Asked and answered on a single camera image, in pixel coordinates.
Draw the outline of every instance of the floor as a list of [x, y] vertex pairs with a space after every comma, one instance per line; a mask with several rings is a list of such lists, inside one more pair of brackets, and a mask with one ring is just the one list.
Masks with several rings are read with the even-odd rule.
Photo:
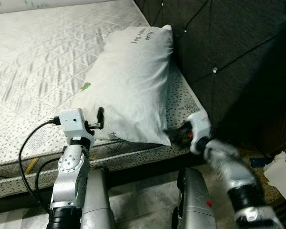
[[[195, 167], [205, 178], [219, 229], [234, 229], [233, 210], [222, 182], [208, 165]], [[117, 229], [170, 229], [177, 206], [177, 172], [114, 187], [109, 191]], [[41, 208], [0, 213], [0, 229], [45, 229], [48, 215]]]

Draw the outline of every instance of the yellow cable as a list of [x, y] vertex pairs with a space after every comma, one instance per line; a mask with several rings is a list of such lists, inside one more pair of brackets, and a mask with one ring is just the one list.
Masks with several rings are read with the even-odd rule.
[[30, 174], [30, 172], [33, 170], [33, 168], [34, 168], [35, 165], [37, 164], [38, 160], [39, 160], [39, 157], [34, 158], [34, 159], [29, 163], [29, 166], [27, 167], [27, 169], [26, 169], [25, 172], [24, 172], [25, 175]]

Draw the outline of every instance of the red marking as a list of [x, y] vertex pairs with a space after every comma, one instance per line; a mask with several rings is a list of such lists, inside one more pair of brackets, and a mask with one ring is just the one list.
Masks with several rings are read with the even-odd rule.
[[210, 208], [212, 207], [212, 203], [210, 201], [206, 202], [207, 206], [209, 206]]

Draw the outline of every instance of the mattress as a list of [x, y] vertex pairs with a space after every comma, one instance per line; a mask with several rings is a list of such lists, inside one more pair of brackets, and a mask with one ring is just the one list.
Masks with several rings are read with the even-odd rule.
[[[26, 190], [16, 165], [26, 136], [69, 108], [108, 34], [129, 26], [149, 26], [132, 0], [0, 15], [0, 197]], [[171, 62], [168, 127], [179, 127], [189, 114], [200, 109], [195, 94]], [[96, 147], [91, 148], [91, 168], [103, 166], [114, 171], [187, 152], [175, 146], [152, 145], [150, 149], [151, 145], [131, 143], [123, 143], [114, 152], [117, 144], [96, 140]], [[39, 164], [57, 157], [65, 145], [61, 128], [46, 126], [23, 151], [24, 164], [35, 157], [41, 158]], [[56, 175], [55, 166], [48, 168], [41, 174], [41, 187], [52, 185]], [[28, 178], [33, 182], [34, 173]]]

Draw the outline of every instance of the dark upholstered headboard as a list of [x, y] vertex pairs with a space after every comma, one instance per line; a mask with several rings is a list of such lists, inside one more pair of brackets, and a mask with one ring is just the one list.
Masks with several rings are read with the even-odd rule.
[[[229, 125], [238, 125], [248, 128], [244, 131], [249, 135], [254, 127], [239, 124], [245, 114], [231, 123], [225, 117], [239, 115], [240, 110], [233, 109], [235, 103], [280, 37], [286, 24], [286, 0], [135, 2], [151, 26], [172, 25], [174, 59], [208, 112], [214, 129], [224, 122], [227, 131], [236, 131]], [[248, 104], [242, 112], [256, 109]]]

